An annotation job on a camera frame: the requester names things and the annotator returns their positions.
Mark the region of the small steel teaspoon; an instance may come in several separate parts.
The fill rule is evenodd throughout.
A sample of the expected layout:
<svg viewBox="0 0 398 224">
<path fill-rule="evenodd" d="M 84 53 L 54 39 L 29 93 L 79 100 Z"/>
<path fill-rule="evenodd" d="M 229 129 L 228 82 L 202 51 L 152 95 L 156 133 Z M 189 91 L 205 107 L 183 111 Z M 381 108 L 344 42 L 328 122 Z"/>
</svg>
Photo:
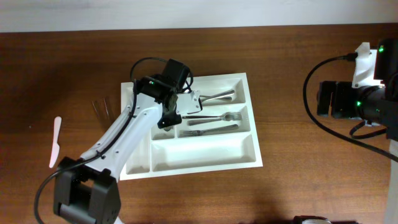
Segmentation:
<svg viewBox="0 0 398 224">
<path fill-rule="evenodd" d="M 167 132 L 168 132 L 168 131 L 170 131 L 172 128 L 173 128 L 173 126 L 165 127 L 165 128 L 164 128 L 164 131 L 167 131 Z"/>
</svg>

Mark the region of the steel fork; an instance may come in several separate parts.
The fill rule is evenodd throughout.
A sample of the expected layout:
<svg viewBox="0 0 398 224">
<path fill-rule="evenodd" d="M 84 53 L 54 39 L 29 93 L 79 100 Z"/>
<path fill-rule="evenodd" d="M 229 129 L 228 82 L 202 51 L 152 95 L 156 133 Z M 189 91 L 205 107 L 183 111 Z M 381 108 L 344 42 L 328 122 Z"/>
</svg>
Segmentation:
<svg viewBox="0 0 398 224">
<path fill-rule="evenodd" d="M 184 137 L 196 137 L 196 136 L 203 136 L 208 133 L 217 133 L 217 132 L 222 132 L 222 131 L 231 131 L 238 129 L 239 125 L 238 124 L 232 124 L 229 126 L 223 126 L 223 127 L 218 127 L 218 128 L 212 128 L 212 129 L 205 129 L 205 130 L 193 130 L 193 131 L 180 131 L 179 132 L 179 137 L 184 138 Z"/>
<path fill-rule="evenodd" d="M 242 115 L 240 112 L 226 112 L 222 115 L 190 115 L 190 116 L 182 116 L 183 119 L 203 119 L 203 118 L 221 118 L 226 120 L 242 120 Z"/>
<path fill-rule="evenodd" d="M 215 122 L 215 121 L 241 121 L 242 116 L 240 114 L 227 114 L 223 116 L 217 116 L 216 118 L 210 118 L 210 119 L 201 119 L 198 121 L 188 121 L 187 125 L 188 126 L 194 126 L 194 125 L 199 125 L 199 124 L 205 124 L 205 123 L 210 123 L 210 122 Z"/>
</svg>

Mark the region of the steel tablespoon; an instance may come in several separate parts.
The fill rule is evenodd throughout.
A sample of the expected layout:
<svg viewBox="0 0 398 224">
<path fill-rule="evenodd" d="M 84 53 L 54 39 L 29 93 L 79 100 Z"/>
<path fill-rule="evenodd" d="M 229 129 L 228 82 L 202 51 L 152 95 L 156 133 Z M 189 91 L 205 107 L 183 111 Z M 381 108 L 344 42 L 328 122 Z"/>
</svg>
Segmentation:
<svg viewBox="0 0 398 224">
<path fill-rule="evenodd" d="M 222 97 L 222 98 L 216 98 L 216 100 L 221 100 L 221 101 L 231 101 L 232 97 L 227 96 L 227 97 Z"/>
<path fill-rule="evenodd" d="M 200 100 L 202 102 L 213 101 L 213 100 L 216 100 L 216 98 L 222 98 L 222 97 L 227 97 L 227 96 L 232 97 L 234 94 L 235 94 L 234 90 L 228 90 L 228 91 L 217 93 L 217 94 L 211 95 L 211 96 L 201 95 Z"/>
</svg>

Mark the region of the white plastic knife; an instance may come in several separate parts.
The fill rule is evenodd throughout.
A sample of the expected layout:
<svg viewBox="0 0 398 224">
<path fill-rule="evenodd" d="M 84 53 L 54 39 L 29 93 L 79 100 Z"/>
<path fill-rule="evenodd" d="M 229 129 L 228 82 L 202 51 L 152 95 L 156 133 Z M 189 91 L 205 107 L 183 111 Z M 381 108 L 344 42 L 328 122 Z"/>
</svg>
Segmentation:
<svg viewBox="0 0 398 224">
<path fill-rule="evenodd" d="M 60 152 L 60 146 L 58 144 L 58 137 L 60 134 L 60 128 L 62 125 L 62 118 L 60 116 L 55 117 L 53 123 L 53 141 L 52 141 L 52 151 L 50 155 L 49 167 L 53 168 Z"/>
</svg>

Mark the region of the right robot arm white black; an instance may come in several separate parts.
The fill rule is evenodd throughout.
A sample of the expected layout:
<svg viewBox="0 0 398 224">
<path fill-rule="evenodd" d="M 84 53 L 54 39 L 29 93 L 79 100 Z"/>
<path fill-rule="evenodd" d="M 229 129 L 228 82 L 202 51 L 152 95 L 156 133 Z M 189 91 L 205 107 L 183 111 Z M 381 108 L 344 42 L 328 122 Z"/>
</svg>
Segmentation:
<svg viewBox="0 0 398 224">
<path fill-rule="evenodd" d="M 357 119 L 348 136 L 310 119 L 324 131 L 391 160 L 384 216 L 397 223 L 397 39 L 384 39 L 373 49 L 363 42 L 353 53 L 337 58 L 355 63 L 350 82 L 323 81 L 317 93 L 317 115 Z"/>
</svg>

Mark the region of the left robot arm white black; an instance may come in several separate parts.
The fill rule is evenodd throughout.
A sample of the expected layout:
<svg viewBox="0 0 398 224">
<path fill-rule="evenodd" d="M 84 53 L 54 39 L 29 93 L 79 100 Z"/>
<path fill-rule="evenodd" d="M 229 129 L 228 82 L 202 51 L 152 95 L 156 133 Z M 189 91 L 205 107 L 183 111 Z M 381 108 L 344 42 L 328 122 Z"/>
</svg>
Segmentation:
<svg viewBox="0 0 398 224">
<path fill-rule="evenodd" d="M 97 146 L 78 160 L 64 157 L 55 177 L 53 212 L 70 223 L 120 221 L 118 180 L 136 146 L 153 128 L 180 124 L 178 94 L 193 81 L 190 69 L 169 59 L 161 74 L 133 81 L 129 103 Z"/>
</svg>

